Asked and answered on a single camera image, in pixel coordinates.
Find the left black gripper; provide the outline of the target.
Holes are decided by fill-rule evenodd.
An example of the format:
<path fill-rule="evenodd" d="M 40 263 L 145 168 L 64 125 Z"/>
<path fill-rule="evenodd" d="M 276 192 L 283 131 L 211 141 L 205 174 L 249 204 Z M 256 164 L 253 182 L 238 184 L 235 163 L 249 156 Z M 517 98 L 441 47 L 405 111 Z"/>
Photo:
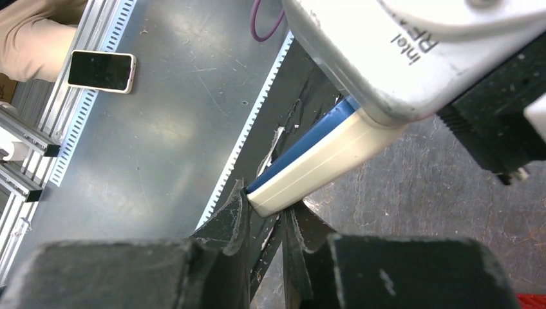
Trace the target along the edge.
<path fill-rule="evenodd" d="M 437 115 L 475 162 L 504 184 L 545 160 L 545 141 L 524 115 L 545 94 L 545 34 L 463 92 Z"/>

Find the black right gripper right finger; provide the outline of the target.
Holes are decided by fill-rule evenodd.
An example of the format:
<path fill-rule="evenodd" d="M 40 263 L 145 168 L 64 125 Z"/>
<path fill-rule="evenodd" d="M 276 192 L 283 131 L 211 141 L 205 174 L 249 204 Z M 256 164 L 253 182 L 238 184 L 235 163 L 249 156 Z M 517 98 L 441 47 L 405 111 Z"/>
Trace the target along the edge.
<path fill-rule="evenodd" d="M 341 234 L 299 201 L 282 213 L 287 308 L 517 308 L 471 238 Z"/>

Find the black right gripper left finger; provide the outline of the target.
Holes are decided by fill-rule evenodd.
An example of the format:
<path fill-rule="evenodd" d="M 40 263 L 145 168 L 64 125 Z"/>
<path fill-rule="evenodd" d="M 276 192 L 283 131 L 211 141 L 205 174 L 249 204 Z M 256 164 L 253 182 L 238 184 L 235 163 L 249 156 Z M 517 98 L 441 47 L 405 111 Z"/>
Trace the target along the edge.
<path fill-rule="evenodd" d="M 251 209 L 245 180 L 178 241 L 63 241 L 38 249 L 2 308 L 248 308 Z"/>

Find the blue phone with black screen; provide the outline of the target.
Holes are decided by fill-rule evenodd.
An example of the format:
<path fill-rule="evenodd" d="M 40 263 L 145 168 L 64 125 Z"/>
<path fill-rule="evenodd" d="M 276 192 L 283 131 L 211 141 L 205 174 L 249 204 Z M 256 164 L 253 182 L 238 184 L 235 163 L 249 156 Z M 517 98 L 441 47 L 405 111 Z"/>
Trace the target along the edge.
<path fill-rule="evenodd" d="M 321 141 L 327 134 L 333 131 L 349 116 L 360 108 L 360 104 L 352 97 L 341 99 L 325 116 L 316 122 L 294 145 L 279 156 L 271 166 L 257 177 L 246 190 L 247 194 L 253 193 L 264 186 L 275 175 L 286 169 L 292 162 L 305 154 L 314 145 Z"/>

